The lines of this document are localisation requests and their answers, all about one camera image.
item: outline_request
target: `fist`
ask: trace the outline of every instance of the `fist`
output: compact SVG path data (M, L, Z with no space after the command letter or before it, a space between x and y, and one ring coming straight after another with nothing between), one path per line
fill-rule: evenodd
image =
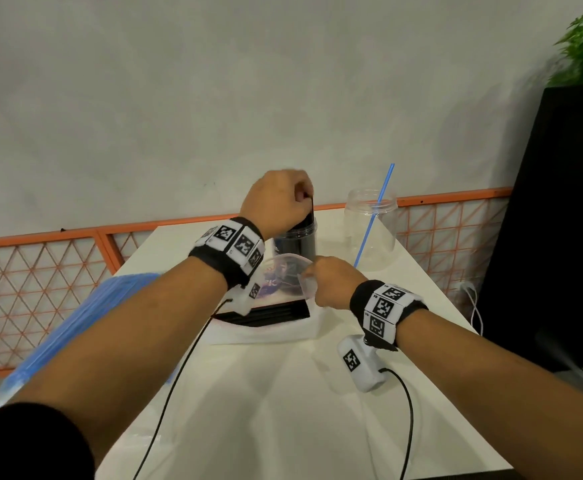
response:
M316 256L314 264L303 275L313 276L318 284L316 304L336 310L349 310L354 291L367 281L354 266L336 257Z
M249 189L239 215L267 240L301 222L312 211L313 195L312 181L303 170L268 171Z

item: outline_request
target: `gray wall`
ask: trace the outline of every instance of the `gray wall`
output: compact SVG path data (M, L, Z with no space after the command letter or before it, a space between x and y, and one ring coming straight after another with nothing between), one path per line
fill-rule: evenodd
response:
M511 185L583 0L0 0L0 235Z

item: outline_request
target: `white cable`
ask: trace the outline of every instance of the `white cable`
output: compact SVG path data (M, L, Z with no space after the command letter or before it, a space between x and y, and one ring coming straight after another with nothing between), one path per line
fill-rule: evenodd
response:
M479 335L482 337L483 336L483 317L480 316L480 311L478 309L478 306L476 306L476 302L479 299L479 293L476 291L476 287L471 282L461 283L461 288L463 290L465 290L465 293L467 293L467 296L470 297L470 301L472 302L472 306L474 307L474 309L472 310L472 316L470 317L470 325L472 326L472 328L474 328L474 313L477 314L479 317L479 322L480 322ZM472 294L470 293L470 290L472 290L474 292L475 298L472 298Z

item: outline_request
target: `white table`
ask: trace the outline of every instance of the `white table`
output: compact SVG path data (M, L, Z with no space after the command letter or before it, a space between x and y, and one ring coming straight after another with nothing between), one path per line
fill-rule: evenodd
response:
M316 218L318 252L342 257L343 210L322 210ZM167 271L210 226L159 227L117 275ZM367 275L407 287L423 296L432 312L470 328L400 243L386 269ZM336 353L345 335L360 332L350 312L330 310L316 340L199 345L175 387L161 442L154 444L140 478L398 477L409 430L402 387L390 379L374 392L359 393ZM379 355L406 381L415 407L407 478L510 468L409 359L400 352ZM164 400L165 390L105 458L99 479L131 480ZM147 436L137 436L139 431Z

